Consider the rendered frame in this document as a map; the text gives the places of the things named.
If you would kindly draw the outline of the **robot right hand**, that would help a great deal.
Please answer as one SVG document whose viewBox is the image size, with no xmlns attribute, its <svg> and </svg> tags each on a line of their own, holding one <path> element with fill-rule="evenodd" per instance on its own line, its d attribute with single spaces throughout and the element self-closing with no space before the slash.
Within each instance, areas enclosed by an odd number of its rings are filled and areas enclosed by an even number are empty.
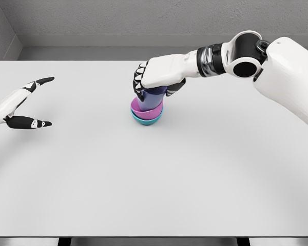
<svg viewBox="0 0 308 246">
<path fill-rule="evenodd" d="M 182 54 L 172 54 L 151 58 L 139 64 L 133 76 L 133 90 L 138 99 L 143 102 L 142 92 L 146 89 L 166 87 L 166 96 L 179 91 L 185 84 L 186 78 L 179 71 Z"/>
</svg>

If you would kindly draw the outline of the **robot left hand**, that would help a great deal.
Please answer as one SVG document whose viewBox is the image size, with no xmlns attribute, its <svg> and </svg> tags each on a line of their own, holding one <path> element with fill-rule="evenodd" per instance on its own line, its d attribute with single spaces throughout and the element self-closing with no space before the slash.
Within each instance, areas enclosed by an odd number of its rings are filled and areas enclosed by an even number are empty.
<svg viewBox="0 0 308 246">
<path fill-rule="evenodd" d="M 23 87 L 13 91 L 0 102 L 0 125 L 5 123 L 12 129 L 37 129 L 51 126 L 49 121 L 42 121 L 26 116 L 16 116 L 15 110 L 31 95 L 38 87 L 51 82 L 54 77 L 42 78 L 32 81 Z"/>
</svg>

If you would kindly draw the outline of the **purple-blue cup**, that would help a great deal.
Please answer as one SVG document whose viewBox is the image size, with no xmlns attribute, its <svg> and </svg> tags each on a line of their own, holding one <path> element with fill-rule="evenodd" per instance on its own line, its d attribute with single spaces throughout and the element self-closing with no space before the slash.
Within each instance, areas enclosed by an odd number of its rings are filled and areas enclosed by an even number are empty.
<svg viewBox="0 0 308 246">
<path fill-rule="evenodd" d="M 143 90 L 141 94 L 144 100 L 141 101 L 140 99 L 138 99 L 140 109 L 142 111 L 148 111 L 156 108 L 163 100 L 166 90 L 166 86 Z"/>
</svg>

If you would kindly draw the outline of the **pink bowl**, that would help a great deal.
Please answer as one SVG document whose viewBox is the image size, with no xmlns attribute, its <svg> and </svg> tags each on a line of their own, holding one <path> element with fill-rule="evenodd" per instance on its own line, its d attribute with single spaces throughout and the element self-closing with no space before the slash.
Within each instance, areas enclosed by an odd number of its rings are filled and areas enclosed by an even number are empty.
<svg viewBox="0 0 308 246">
<path fill-rule="evenodd" d="M 163 109 L 163 102 L 160 102 L 160 104 L 154 109 L 142 111 L 139 107 L 138 98 L 135 97 L 131 101 L 130 108 L 137 118 L 142 120 L 152 120 L 157 118 L 161 114 Z"/>
</svg>

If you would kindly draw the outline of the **teal bowl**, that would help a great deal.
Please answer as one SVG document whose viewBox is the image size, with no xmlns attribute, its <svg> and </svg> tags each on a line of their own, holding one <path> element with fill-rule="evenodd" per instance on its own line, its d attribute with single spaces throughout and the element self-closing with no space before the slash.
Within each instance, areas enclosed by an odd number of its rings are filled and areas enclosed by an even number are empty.
<svg viewBox="0 0 308 246">
<path fill-rule="evenodd" d="M 134 119 L 135 119 L 138 123 L 140 123 L 140 124 L 142 124 L 142 125 L 145 125 L 145 126 L 149 126 L 149 125 L 152 125 L 152 124 L 154 124 L 154 123 L 156 123 L 156 122 L 158 121 L 158 119 L 161 117 L 161 115 L 162 115 L 162 113 L 163 113 L 163 109 L 162 109 L 161 114 L 160 114 L 157 118 L 152 119 L 152 120 L 142 120 L 142 119 L 137 118 L 137 117 L 134 115 L 134 113 L 133 113 L 132 111 L 131 111 L 131 113 L 132 113 L 132 116 L 134 117 Z"/>
</svg>

